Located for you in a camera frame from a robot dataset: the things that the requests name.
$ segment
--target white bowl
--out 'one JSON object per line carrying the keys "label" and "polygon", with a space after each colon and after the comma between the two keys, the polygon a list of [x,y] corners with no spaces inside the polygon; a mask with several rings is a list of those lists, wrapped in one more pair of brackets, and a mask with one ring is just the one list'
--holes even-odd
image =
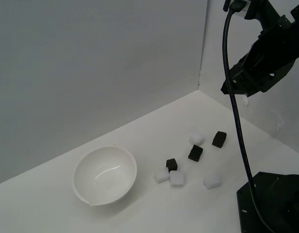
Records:
{"label": "white bowl", "polygon": [[73,190],[90,206],[117,201],[132,187],[136,162],[131,153],[118,147],[101,147],[87,154],[76,166]]}

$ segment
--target black cube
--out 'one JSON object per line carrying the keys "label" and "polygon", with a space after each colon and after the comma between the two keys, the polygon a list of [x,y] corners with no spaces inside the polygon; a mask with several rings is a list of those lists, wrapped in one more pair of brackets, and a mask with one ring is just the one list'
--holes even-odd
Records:
{"label": "black cube", "polygon": [[202,152],[203,152],[203,148],[194,145],[192,150],[190,151],[190,153],[188,155],[188,158],[195,161],[195,162],[198,162]]}
{"label": "black cube", "polygon": [[222,148],[226,140],[226,136],[226,133],[218,131],[213,139],[212,145],[218,148]]}
{"label": "black cube", "polygon": [[177,161],[175,161],[175,159],[168,159],[166,167],[168,167],[169,172],[176,171],[178,169]]}

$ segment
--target white wall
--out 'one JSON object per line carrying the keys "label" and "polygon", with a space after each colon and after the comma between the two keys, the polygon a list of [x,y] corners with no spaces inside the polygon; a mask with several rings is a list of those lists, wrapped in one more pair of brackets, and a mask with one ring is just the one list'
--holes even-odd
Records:
{"label": "white wall", "polygon": [[198,88],[207,0],[0,0],[0,182]]}
{"label": "white wall", "polygon": [[[294,21],[290,11],[299,0],[270,2],[280,15],[285,14],[291,22]],[[222,32],[226,13],[222,10],[223,4],[224,0],[209,0],[208,3],[199,89],[231,108],[229,97],[220,91],[225,80]],[[230,67],[250,50],[261,30],[257,20],[233,17],[228,45]],[[237,99],[241,116],[299,152],[299,59],[290,73],[272,89],[249,97],[247,107],[243,97]]]}

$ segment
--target mounting plate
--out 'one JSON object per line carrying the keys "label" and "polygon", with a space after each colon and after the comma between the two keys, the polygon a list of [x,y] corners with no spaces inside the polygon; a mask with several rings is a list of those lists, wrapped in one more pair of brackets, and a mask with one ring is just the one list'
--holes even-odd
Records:
{"label": "mounting plate", "polygon": [[[277,233],[299,233],[299,175],[259,172],[253,177],[259,209]],[[249,184],[237,191],[242,233],[269,233],[253,205]]]}

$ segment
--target bowl rim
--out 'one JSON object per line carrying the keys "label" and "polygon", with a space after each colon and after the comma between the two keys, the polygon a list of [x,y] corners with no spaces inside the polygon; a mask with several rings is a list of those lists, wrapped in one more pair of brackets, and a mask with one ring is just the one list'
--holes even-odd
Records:
{"label": "bowl rim", "polygon": [[[83,198],[80,193],[77,191],[76,187],[75,187],[75,173],[76,173],[76,169],[78,168],[79,164],[83,161],[83,159],[85,157],[87,157],[89,154],[91,154],[92,152],[96,151],[96,150],[100,150],[102,148],[116,148],[116,149],[120,149],[122,151],[124,151],[126,154],[128,154],[128,156],[132,159],[132,162],[133,162],[133,167],[134,167],[134,173],[133,173],[133,180],[131,182],[131,184],[125,189],[125,191],[122,192],[122,195],[116,197],[116,199],[114,200],[111,200],[111,201],[105,201],[105,202],[97,202],[95,203],[94,205],[91,205],[85,198]],[[137,174],[137,165],[136,165],[136,161],[135,161],[135,158],[134,156],[129,152],[127,151],[125,148],[122,148],[122,147],[117,147],[117,146],[103,146],[103,147],[98,147],[98,148],[95,148],[93,150],[91,150],[89,153],[87,153],[86,155],[84,155],[80,161],[76,164],[75,168],[74,168],[74,172],[73,172],[73,179],[72,179],[72,187],[73,187],[73,191],[75,193],[75,195],[80,199],[82,200],[83,202],[87,203],[88,205],[90,206],[99,206],[99,205],[107,205],[107,204],[110,204],[110,203],[113,203],[119,199],[121,199],[122,197],[124,197],[128,192],[129,190],[132,188],[134,182],[135,182],[135,179],[136,179],[136,174]]]}

